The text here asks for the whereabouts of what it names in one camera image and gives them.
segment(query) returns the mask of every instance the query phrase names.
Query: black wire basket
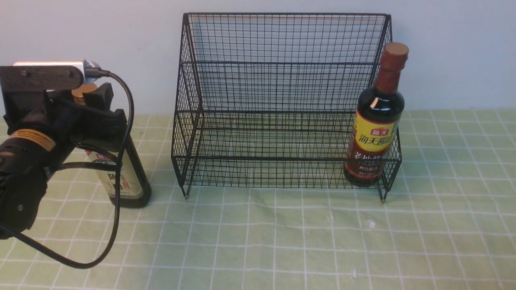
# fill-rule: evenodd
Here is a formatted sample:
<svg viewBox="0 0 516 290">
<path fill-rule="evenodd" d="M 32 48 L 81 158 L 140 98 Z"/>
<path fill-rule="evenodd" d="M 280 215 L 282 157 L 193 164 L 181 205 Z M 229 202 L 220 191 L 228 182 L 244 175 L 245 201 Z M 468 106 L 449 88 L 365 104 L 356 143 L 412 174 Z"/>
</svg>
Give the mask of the black wire basket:
<svg viewBox="0 0 516 290">
<path fill-rule="evenodd" d="M 171 157 L 185 197 L 191 185 L 353 188 L 357 99 L 391 41 L 388 14 L 184 14 Z M 399 132 L 381 162 L 385 201 Z"/>
</svg>

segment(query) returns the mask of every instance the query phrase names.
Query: vinegar bottle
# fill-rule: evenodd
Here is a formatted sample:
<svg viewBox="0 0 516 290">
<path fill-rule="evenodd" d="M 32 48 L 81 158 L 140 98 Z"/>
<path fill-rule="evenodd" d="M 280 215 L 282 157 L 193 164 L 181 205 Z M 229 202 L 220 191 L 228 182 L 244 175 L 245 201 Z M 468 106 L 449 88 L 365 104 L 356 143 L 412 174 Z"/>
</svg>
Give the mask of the vinegar bottle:
<svg viewBox="0 0 516 290">
<path fill-rule="evenodd" d="M 408 53 L 404 44 L 386 44 L 374 85 L 366 88 L 358 98 L 346 154 L 350 161 L 344 164 L 344 175 L 352 185 L 369 187 L 382 175 L 384 162 L 380 160 L 393 143 L 405 108 L 398 83 Z"/>
</svg>

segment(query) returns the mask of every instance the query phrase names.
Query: bottle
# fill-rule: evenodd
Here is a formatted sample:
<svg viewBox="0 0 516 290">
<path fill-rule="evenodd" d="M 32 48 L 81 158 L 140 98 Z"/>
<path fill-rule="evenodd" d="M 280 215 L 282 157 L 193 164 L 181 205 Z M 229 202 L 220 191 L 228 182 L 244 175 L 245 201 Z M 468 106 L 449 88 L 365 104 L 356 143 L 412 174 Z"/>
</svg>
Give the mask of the bottle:
<svg viewBox="0 0 516 290">
<path fill-rule="evenodd" d="M 344 164 L 344 175 L 352 185 L 369 187 L 381 178 L 381 160 L 389 152 L 405 108 L 398 83 L 408 53 L 408 47 L 402 43 L 386 44 L 374 85 L 358 98 L 346 154 L 350 161 Z"/>
<path fill-rule="evenodd" d="M 72 90 L 74 101 L 79 105 L 86 105 L 83 93 L 90 93 L 97 90 L 95 84 L 84 84 Z M 97 152 L 85 150 L 88 160 L 94 163 L 104 163 L 114 165 L 115 162 Z M 97 175 L 106 189 L 111 203 L 115 204 L 115 172 L 97 171 Z M 120 206 L 126 208 L 145 207 L 151 198 L 151 185 L 147 180 L 147 175 L 143 169 L 133 139 L 129 136 L 122 159 L 122 169 L 120 171 Z"/>
</svg>

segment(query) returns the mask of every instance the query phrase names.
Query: rack leg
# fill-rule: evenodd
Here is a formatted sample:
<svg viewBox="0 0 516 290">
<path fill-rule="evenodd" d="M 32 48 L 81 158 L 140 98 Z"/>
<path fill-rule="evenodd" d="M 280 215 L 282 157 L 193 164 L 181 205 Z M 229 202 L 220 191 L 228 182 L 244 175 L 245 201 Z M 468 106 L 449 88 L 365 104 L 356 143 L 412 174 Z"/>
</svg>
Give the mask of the rack leg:
<svg viewBox="0 0 516 290">
<path fill-rule="evenodd" d="M 183 189 L 183 196 L 185 197 L 185 200 L 190 197 L 190 188 L 191 188 L 191 185 L 189 184 L 188 188 L 186 189 L 186 193 L 185 193 L 185 190 Z"/>
<path fill-rule="evenodd" d="M 183 186 L 180 186 L 180 187 L 181 187 L 181 191 L 183 192 L 183 197 L 184 197 L 185 199 L 187 199 L 184 185 L 183 185 Z"/>
<path fill-rule="evenodd" d="M 387 193 L 388 191 L 386 191 L 385 193 L 382 192 L 382 188 L 380 186 L 380 184 L 378 183 L 378 185 L 376 186 L 376 188 L 378 189 L 378 195 L 380 196 L 380 201 L 382 204 L 385 204 L 385 199 L 387 198 Z"/>
</svg>

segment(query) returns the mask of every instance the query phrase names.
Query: wooden cap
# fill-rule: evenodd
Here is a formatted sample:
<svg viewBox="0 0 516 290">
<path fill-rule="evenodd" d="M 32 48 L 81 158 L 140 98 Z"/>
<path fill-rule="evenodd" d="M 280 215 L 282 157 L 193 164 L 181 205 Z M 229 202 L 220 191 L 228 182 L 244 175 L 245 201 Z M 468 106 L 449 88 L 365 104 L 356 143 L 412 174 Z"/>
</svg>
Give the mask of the wooden cap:
<svg viewBox="0 0 516 290">
<path fill-rule="evenodd" d="M 96 89 L 98 89 L 96 84 L 83 84 L 82 86 L 72 90 L 72 95 L 75 103 L 79 105 L 86 105 L 86 102 L 84 102 L 83 93 L 93 92 Z"/>
<path fill-rule="evenodd" d="M 389 71 L 401 71 L 408 59 L 409 48 L 403 43 L 391 42 L 383 47 L 380 66 Z"/>
</svg>

